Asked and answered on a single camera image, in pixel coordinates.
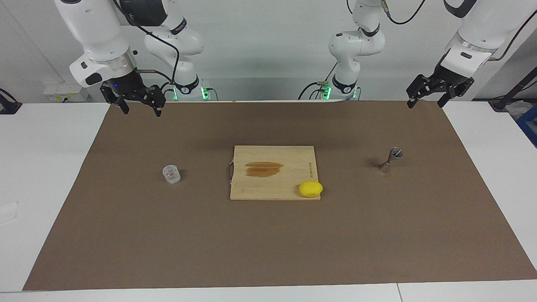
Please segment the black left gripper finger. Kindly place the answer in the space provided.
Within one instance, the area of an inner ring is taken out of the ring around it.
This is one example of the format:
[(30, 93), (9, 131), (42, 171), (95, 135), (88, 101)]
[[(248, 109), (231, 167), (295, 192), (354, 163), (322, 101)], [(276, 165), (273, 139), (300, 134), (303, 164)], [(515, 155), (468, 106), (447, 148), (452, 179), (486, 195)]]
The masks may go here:
[(412, 109), (420, 98), (430, 95), (432, 93), (432, 86), (435, 86), (436, 84), (437, 79), (435, 77), (425, 77), (424, 75), (416, 76), (406, 89), (409, 98), (407, 101), (408, 108)]
[(463, 83), (454, 86), (448, 83), (444, 83), (441, 86), (441, 92), (444, 92), (444, 94), (437, 101), (438, 107), (443, 108), (451, 99), (455, 97), (462, 97), (474, 82), (474, 78), (468, 78)]

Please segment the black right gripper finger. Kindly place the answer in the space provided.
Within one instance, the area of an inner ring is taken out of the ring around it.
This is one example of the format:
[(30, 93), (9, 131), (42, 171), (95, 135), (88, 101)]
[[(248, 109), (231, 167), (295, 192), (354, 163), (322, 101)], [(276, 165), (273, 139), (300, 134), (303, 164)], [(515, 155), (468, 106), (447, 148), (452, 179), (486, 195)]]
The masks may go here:
[(100, 92), (104, 97), (106, 103), (113, 104), (116, 107), (120, 108), (125, 115), (129, 113), (129, 107), (125, 101), (125, 96), (123, 94), (117, 96), (113, 89), (110, 87), (110, 85), (107, 83), (101, 84)]
[(151, 107), (156, 117), (160, 117), (166, 104), (166, 98), (159, 86), (145, 87), (142, 90), (141, 97), (141, 103)]

